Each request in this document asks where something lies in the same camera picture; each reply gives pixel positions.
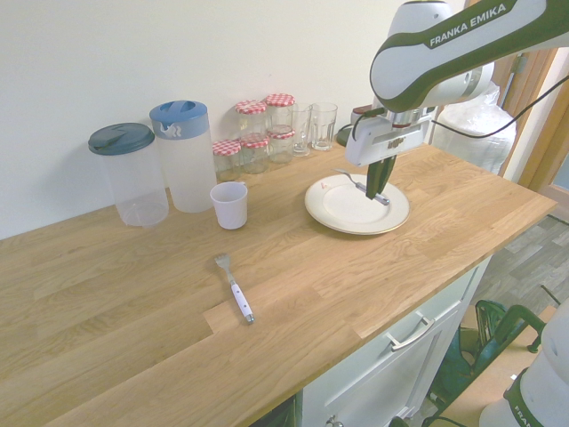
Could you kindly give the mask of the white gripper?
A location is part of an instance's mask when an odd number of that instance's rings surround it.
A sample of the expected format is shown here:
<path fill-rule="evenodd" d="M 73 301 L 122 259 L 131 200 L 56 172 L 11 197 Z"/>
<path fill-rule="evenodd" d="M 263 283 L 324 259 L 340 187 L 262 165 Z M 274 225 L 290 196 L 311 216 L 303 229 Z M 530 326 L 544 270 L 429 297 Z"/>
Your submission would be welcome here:
<path fill-rule="evenodd" d="M 357 166 L 368 165 L 368 198 L 381 194 L 389 181 L 396 155 L 419 147 L 426 139 L 430 116 L 405 128 L 394 128 L 385 117 L 362 119 L 349 133 L 345 158 Z"/>

